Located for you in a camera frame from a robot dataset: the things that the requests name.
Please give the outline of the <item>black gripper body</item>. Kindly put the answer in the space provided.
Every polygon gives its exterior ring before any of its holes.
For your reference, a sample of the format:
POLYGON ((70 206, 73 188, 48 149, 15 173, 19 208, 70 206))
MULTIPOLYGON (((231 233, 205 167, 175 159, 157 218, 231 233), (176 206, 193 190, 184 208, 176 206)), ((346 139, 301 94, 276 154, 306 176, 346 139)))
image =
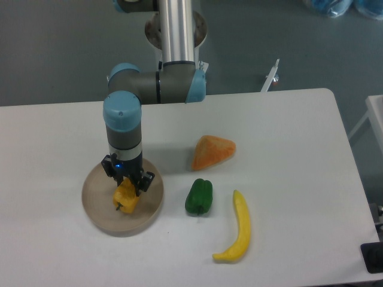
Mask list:
POLYGON ((118 159, 117 154, 112 154, 111 167, 113 170, 113 178, 121 178, 124 176, 133 179, 134 182, 139 182, 141 180, 142 172, 142 154, 139 154, 139 156, 132 160, 126 161, 118 159))

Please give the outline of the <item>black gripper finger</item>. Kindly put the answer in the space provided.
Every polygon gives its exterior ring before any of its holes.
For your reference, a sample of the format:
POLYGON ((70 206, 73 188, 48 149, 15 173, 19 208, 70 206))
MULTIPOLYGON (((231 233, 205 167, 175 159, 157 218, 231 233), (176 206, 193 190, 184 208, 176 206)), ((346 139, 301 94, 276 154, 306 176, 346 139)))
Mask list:
POLYGON ((113 178, 116 182, 117 186, 119 186, 123 182, 123 175, 117 173, 117 171, 113 168, 113 163, 111 161, 111 156, 106 155, 102 161, 101 166, 103 167, 106 175, 109 178, 113 178))
POLYGON ((144 170, 140 170, 138 173, 134 173, 131 176, 131 183, 135 187, 135 194, 137 197, 139 197, 142 192, 147 192, 155 176, 156 175, 153 172, 144 170))

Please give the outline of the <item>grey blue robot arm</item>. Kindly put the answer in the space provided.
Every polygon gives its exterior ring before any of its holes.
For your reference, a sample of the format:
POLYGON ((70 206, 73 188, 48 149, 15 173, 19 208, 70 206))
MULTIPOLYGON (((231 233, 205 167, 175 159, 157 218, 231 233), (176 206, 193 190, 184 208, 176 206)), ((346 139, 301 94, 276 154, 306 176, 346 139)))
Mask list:
POLYGON ((196 24, 190 1, 114 1, 114 6, 125 13, 154 11, 159 15, 161 69, 141 72, 131 63, 116 65, 110 72, 103 103, 110 153, 102 166, 118 184, 128 178, 140 195, 155 177, 143 168, 141 106, 203 101, 205 72, 196 67, 196 24))

